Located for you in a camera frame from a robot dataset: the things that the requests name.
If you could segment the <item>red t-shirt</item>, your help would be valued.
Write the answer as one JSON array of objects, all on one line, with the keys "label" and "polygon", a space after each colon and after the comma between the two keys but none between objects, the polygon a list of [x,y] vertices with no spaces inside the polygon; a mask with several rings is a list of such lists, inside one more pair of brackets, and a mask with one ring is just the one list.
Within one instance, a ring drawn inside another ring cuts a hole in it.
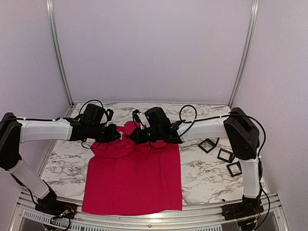
[{"label": "red t-shirt", "polygon": [[158,141],[128,139],[132,121],[118,126],[123,138],[91,147],[82,212],[136,216],[182,210],[180,149]]}]

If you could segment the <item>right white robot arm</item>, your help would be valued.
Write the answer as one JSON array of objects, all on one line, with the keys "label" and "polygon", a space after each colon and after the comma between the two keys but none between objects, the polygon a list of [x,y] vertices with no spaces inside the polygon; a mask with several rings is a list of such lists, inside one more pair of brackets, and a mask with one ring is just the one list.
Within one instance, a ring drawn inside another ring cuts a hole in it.
[{"label": "right white robot arm", "polygon": [[132,113],[135,129],[129,138],[136,144],[163,141],[182,144],[186,141],[210,138],[228,139],[232,152],[239,160],[244,182],[243,201],[238,211],[248,216],[257,208],[262,194],[261,178],[263,173],[260,151],[264,142],[260,141],[262,125],[239,108],[233,108],[226,115],[193,121],[180,119],[171,123],[161,107],[153,107],[141,114]]}]

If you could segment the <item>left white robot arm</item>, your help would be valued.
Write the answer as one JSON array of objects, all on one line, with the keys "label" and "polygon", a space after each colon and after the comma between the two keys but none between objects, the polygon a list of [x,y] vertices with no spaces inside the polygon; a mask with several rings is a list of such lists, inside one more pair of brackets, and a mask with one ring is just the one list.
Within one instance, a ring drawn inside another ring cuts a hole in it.
[{"label": "left white robot arm", "polygon": [[94,140],[98,145],[120,139],[111,123],[113,110],[89,102],[75,117],[29,118],[6,113],[0,122],[0,167],[37,198],[36,205],[57,214],[61,204],[56,192],[22,157],[21,146],[36,142]]}]

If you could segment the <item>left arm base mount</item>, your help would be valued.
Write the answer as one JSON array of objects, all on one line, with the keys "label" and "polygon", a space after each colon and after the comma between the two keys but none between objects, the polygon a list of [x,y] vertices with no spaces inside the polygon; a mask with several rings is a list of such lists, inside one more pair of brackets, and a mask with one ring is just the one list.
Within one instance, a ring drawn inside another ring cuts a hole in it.
[{"label": "left arm base mount", "polygon": [[77,210],[77,205],[65,201],[59,201],[52,188],[42,199],[38,198],[35,209],[37,211],[53,215],[52,219],[68,218],[73,219]]}]

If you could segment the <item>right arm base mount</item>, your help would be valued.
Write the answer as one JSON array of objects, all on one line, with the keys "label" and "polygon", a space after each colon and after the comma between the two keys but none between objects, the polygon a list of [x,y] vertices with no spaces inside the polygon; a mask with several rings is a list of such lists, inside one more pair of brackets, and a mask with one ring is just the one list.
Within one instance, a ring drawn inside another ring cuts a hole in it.
[{"label": "right arm base mount", "polygon": [[244,218],[248,216],[258,215],[264,211],[260,195],[256,198],[242,196],[242,201],[224,205],[222,207],[222,216],[225,220]]}]

